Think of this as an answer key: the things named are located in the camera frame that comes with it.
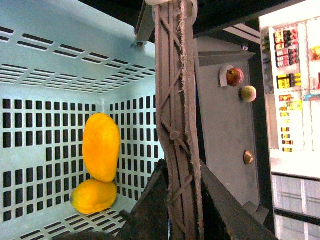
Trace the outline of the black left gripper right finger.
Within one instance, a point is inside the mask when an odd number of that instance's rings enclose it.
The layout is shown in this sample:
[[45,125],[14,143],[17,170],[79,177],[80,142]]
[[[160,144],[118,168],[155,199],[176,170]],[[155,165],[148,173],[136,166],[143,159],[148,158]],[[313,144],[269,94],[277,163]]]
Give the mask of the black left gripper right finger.
[[200,162],[204,238],[206,240],[275,240],[227,190],[206,164]]

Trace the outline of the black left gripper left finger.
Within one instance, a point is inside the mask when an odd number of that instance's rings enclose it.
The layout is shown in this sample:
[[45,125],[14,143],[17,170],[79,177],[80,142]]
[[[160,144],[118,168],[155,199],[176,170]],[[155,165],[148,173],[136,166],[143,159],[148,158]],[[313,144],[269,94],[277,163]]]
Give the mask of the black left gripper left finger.
[[168,168],[161,159],[131,213],[120,215],[126,220],[119,232],[120,240],[168,239]]

